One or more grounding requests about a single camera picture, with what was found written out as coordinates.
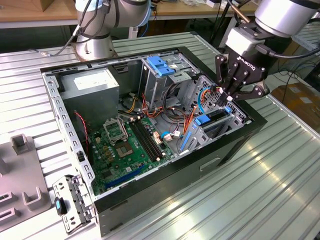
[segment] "aluminum table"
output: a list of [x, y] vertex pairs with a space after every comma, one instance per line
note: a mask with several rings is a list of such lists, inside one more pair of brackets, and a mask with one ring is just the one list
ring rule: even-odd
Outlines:
[[[177, 46], [215, 70], [218, 52], [198, 35], [114, 41], [120, 56]], [[77, 61], [71, 47], [55, 57], [0, 54], [0, 143], [19, 133], [34, 138], [52, 202], [53, 183], [74, 169], [39, 69]], [[268, 123], [231, 161], [103, 239], [313, 239], [320, 230], [320, 136], [272, 96], [248, 102]], [[101, 239], [94, 223], [67, 236], [53, 206], [0, 233], [1, 240], [46, 238]]]

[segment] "blue plastic clip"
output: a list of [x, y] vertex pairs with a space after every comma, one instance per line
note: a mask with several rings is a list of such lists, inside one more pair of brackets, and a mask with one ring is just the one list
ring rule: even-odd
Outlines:
[[210, 121], [210, 118], [207, 115], [201, 115], [195, 119], [196, 124], [198, 124], [199, 126], [201, 126], [202, 124], [205, 124], [209, 121]]
[[159, 56], [149, 56], [146, 59], [160, 77], [168, 76], [175, 73], [175, 70], [168, 67], [166, 62], [163, 61]]
[[224, 107], [224, 110], [225, 110], [228, 114], [232, 113], [232, 109], [231, 109], [229, 106], [225, 106], [225, 107]]

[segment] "motherboard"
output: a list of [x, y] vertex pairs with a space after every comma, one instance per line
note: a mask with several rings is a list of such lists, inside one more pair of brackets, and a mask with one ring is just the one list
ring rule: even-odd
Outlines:
[[[127, 140], [110, 140], [117, 133], [123, 134], [122, 126]], [[92, 168], [95, 174], [92, 185], [94, 194], [102, 194], [173, 159], [173, 152], [158, 136], [148, 118], [136, 122], [121, 122], [120, 125], [114, 122], [90, 133]]]

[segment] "ram slot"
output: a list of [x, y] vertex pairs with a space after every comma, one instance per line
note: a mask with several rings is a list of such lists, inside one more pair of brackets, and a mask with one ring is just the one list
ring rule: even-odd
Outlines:
[[155, 152], [156, 156], [159, 158], [162, 158], [162, 153], [159, 150], [158, 146], [156, 145], [155, 141], [152, 139], [152, 137], [148, 134], [147, 130], [145, 129], [145, 127], [143, 126], [143, 124], [141, 122], [138, 122], [137, 125], [138, 129], [140, 130], [141, 134], [143, 136], [146, 136], [146, 140], [148, 141], [148, 143], [151, 145], [151, 147], [153, 148], [153, 151]]
[[145, 137], [143, 136], [143, 134], [140, 133], [135, 123], [131, 124], [131, 129], [135, 137], [138, 139], [139, 143], [142, 145], [143, 149], [148, 154], [149, 158], [151, 158], [151, 160], [154, 162], [157, 159], [157, 156], [153, 153], [152, 148], [149, 146], [148, 142], [145, 140]]

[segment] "metal bracket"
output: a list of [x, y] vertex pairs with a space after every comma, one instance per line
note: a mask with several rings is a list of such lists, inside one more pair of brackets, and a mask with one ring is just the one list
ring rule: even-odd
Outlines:
[[93, 203], [80, 175], [62, 177], [53, 184], [53, 191], [66, 206], [62, 222], [67, 234], [87, 225], [95, 217]]

